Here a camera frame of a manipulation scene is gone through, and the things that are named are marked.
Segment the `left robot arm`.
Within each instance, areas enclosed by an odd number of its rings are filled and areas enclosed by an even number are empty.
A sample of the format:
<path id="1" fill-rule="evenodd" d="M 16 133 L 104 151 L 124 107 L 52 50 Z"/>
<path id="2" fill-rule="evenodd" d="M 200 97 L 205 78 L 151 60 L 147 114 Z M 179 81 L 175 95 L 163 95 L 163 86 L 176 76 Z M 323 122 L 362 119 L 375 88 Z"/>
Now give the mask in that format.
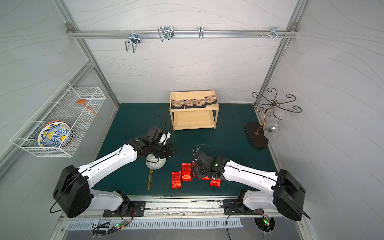
<path id="1" fill-rule="evenodd" d="M 122 191 L 96 191 L 93 187 L 114 171 L 150 154 L 164 159 L 177 155 L 178 151 L 171 143 L 156 143 L 140 137 L 87 165 L 67 166 L 53 193 L 56 204 L 68 218 L 86 211 L 111 211 L 126 216 L 130 211 L 130 199 Z"/>

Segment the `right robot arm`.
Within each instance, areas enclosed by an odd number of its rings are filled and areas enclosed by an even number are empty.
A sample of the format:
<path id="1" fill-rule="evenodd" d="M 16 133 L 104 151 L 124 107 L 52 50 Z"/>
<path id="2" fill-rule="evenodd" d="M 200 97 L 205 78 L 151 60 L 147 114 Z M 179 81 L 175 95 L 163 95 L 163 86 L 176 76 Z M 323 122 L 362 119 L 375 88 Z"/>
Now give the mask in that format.
<path id="1" fill-rule="evenodd" d="M 239 195 L 240 204 L 249 210 L 276 210 L 284 217 L 301 221 L 302 217 L 311 217 L 304 211 L 305 188 L 287 170 L 277 173 L 266 172 L 242 166 L 223 157 L 210 157 L 203 151 L 193 154 L 193 172 L 198 180 L 205 177 L 213 180 L 236 182 L 257 189 L 265 194 L 260 197 L 256 192 L 247 190 Z"/>

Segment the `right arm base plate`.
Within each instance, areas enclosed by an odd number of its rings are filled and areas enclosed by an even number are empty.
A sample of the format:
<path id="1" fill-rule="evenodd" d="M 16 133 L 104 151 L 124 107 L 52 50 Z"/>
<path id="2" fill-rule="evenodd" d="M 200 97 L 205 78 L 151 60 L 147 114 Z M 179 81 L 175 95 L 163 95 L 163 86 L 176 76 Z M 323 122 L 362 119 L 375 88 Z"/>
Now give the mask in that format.
<path id="1" fill-rule="evenodd" d="M 263 209 L 250 210 L 243 204 L 237 204 L 236 200 L 223 200 L 220 202 L 220 207 L 224 210 L 225 216 L 248 216 L 248 215 L 263 215 Z"/>

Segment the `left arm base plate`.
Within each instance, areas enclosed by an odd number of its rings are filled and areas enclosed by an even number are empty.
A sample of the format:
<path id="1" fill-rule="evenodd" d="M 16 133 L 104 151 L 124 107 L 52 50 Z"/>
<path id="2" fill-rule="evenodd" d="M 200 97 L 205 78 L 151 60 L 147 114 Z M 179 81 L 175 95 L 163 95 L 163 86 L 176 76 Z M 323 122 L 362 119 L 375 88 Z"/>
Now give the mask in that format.
<path id="1" fill-rule="evenodd" d="M 146 207 L 146 201 L 130 201 L 123 202 L 115 211 L 104 210 L 104 218 L 120 218 L 120 217 L 143 217 Z"/>

